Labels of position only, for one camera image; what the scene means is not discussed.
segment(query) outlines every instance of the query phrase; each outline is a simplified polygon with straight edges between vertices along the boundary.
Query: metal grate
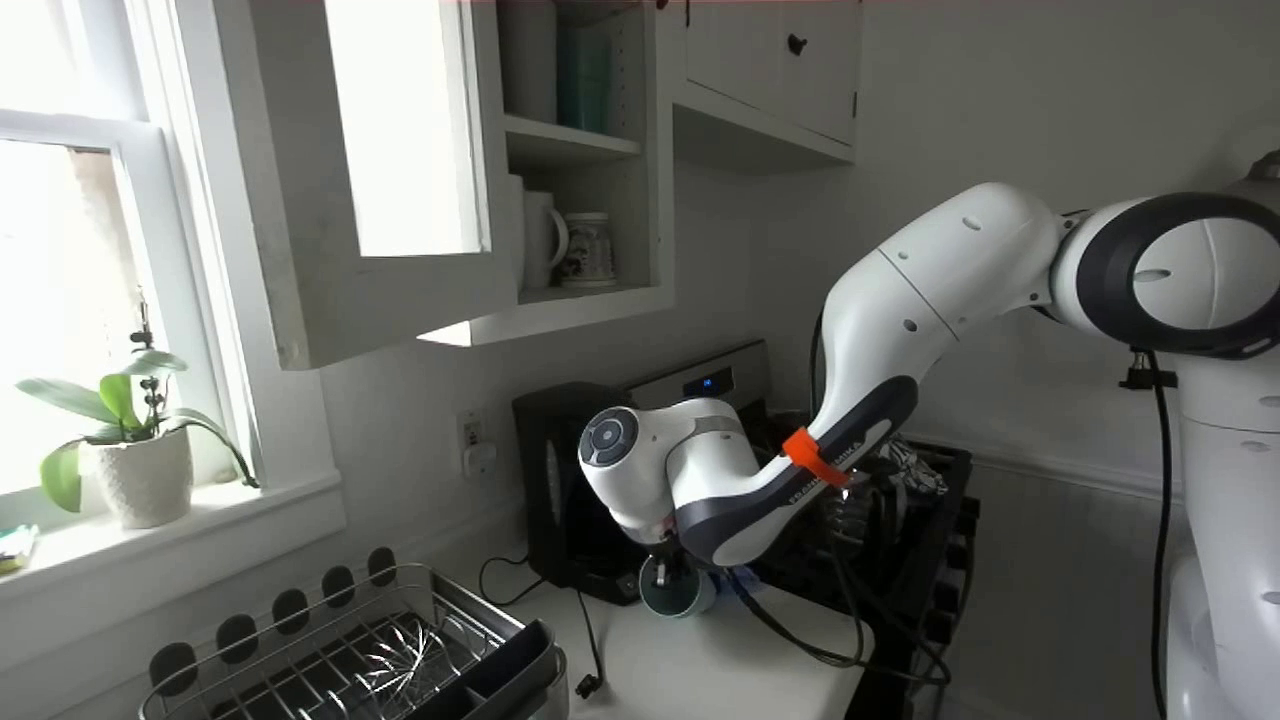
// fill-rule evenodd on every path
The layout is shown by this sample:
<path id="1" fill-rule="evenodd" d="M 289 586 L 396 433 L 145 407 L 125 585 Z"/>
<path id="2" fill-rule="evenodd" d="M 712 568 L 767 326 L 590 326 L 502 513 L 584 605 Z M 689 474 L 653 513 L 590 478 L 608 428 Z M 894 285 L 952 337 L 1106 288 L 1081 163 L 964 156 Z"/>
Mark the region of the metal grate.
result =
<path id="1" fill-rule="evenodd" d="M 389 575 L 170 668 L 140 720 L 502 720 L 566 691 L 539 625 L 421 568 Z"/>

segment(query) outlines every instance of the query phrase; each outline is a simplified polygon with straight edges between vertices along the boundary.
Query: black coffee machine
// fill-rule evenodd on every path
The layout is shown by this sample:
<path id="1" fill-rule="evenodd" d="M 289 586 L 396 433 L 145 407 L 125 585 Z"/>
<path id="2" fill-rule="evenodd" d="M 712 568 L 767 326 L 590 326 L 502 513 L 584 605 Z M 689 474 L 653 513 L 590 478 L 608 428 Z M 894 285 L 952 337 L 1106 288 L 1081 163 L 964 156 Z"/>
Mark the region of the black coffee machine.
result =
<path id="1" fill-rule="evenodd" d="M 578 437 L 622 386 L 558 384 L 511 403 L 524 471 L 529 564 L 559 585 L 608 605 L 636 605 L 636 547 L 598 501 L 578 467 Z"/>

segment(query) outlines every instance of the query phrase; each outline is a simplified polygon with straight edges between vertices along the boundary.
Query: white flower pot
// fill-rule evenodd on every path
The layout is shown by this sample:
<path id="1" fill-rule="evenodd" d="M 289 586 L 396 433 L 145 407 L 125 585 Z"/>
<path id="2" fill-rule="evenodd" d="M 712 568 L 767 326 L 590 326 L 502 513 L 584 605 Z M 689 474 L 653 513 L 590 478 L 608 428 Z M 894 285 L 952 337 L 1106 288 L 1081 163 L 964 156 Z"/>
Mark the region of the white flower pot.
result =
<path id="1" fill-rule="evenodd" d="M 193 513 L 190 433 L 140 444 L 81 444 L 81 474 L 100 482 L 125 526 L 155 526 Z"/>

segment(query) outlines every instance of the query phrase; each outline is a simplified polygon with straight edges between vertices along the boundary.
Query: white robotic arm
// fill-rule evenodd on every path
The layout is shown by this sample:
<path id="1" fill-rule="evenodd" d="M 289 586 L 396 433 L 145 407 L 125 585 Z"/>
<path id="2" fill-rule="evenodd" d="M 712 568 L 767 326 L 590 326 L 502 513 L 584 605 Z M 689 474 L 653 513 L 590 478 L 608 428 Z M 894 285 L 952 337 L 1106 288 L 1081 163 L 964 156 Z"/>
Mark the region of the white robotic arm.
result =
<path id="1" fill-rule="evenodd" d="M 1280 350 L 1270 347 L 1280 338 L 1280 216 L 1264 202 L 1184 193 L 1065 225 L 1019 188 L 967 188 L 837 281 L 826 305 L 826 403 L 783 457 L 758 467 L 727 403 L 684 399 L 660 411 L 605 407 L 581 437 L 581 467 L 636 543 L 680 543 L 717 568 L 747 564 L 908 419 L 942 350 L 1015 307 L 1184 357 L 1188 521 L 1216 630 L 1205 673 L 1220 674 L 1212 686 L 1242 715 L 1274 715 Z M 1197 705 L 1188 691 L 1172 686 L 1172 712 Z"/>
<path id="2" fill-rule="evenodd" d="M 826 488 L 917 407 L 934 361 L 1010 307 L 1044 305 L 1060 216 L 1010 184 L 979 184 L 922 216 L 849 268 L 826 305 L 826 403 L 809 459 L 758 467 L 738 411 L 689 399 L 660 411 L 608 407 L 581 437 L 605 508 L 640 543 L 677 531 L 703 564 L 753 564 Z"/>

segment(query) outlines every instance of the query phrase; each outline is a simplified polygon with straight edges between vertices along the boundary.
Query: white wall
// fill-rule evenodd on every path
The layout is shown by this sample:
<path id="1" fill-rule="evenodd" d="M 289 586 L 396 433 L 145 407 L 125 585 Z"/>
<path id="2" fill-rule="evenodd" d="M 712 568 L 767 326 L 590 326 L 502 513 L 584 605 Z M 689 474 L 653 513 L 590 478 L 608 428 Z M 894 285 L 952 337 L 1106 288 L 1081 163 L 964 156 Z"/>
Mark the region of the white wall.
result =
<path id="1" fill-rule="evenodd" d="M 511 396 L 566 380 L 622 384 L 761 337 L 753 244 L 732 176 L 677 166 L 680 307 L 495 347 L 404 343 L 326 373 L 330 419 L 361 535 L 423 531 L 521 501 Z M 456 478 L 449 419 L 495 433 L 495 478 Z"/>
<path id="2" fill-rule="evenodd" d="M 1280 119 L 1276 29 L 1274 0 L 868 0 L 857 166 L 773 178 L 767 259 L 794 285 L 773 338 L 837 256 L 977 178 L 1057 209 L 1227 184 L 1231 141 Z M 1107 338 L 1011 316 L 942 361 L 917 433 L 1151 488 L 1151 399 L 1116 393 L 1125 366 Z"/>

